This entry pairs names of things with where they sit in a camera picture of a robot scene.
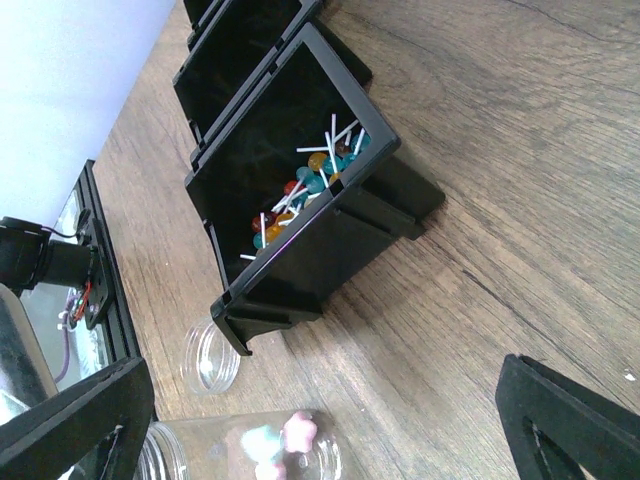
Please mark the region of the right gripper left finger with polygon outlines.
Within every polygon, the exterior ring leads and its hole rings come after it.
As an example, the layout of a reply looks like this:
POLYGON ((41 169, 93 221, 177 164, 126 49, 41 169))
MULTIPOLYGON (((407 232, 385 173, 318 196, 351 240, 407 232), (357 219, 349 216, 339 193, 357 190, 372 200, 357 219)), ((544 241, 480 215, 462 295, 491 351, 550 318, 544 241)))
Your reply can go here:
POLYGON ((119 360, 1 426, 3 479, 132 479, 154 412, 146 361, 119 360))

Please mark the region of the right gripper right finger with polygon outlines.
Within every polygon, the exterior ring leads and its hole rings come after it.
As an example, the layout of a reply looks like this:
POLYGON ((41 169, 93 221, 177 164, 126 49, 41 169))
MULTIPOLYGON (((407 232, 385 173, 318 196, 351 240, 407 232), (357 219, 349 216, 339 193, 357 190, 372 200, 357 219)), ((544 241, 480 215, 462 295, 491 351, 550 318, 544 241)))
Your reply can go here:
POLYGON ((639 477, 639 416, 542 363, 507 355, 495 401, 521 479, 639 477))

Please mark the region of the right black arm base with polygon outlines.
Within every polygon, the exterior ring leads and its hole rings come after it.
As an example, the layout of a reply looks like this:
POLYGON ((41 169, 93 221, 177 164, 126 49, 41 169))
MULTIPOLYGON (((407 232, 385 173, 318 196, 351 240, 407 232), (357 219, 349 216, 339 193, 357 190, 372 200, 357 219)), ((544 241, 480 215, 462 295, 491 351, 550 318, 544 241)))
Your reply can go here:
POLYGON ((106 321, 115 298, 105 222, 95 211, 82 209, 74 239, 72 266, 82 282, 77 285, 80 299, 74 307, 73 318, 75 322, 83 319, 86 328, 93 330, 106 321))

